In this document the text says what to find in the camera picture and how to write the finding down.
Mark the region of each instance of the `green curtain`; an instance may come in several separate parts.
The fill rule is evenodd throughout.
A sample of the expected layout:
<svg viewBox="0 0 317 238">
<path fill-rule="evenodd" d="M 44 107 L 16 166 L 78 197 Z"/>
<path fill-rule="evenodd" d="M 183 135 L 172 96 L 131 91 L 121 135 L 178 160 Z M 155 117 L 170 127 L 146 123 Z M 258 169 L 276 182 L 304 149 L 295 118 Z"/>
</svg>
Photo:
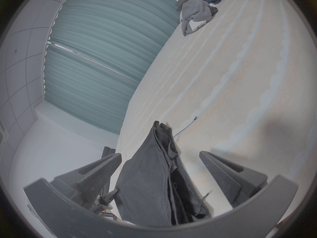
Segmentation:
<svg viewBox="0 0 317 238">
<path fill-rule="evenodd" d="M 45 99 L 119 134 L 129 100 L 177 27 L 175 0 L 66 0 L 45 56 Z"/>
</svg>

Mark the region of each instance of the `curtain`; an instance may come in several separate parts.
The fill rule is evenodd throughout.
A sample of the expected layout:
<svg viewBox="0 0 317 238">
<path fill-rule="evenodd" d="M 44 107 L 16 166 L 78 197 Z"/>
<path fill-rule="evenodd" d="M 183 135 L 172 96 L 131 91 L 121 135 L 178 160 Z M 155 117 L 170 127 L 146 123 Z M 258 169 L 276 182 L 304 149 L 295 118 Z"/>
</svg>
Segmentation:
<svg viewBox="0 0 317 238">
<path fill-rule="evenodd" d="M 175 3 L 66 0 L 49 41 L 88 59 L 49 45 L 45 99 L 85 122 L 119 134 L 138 83 L 178 25 Z"/>
</svg>

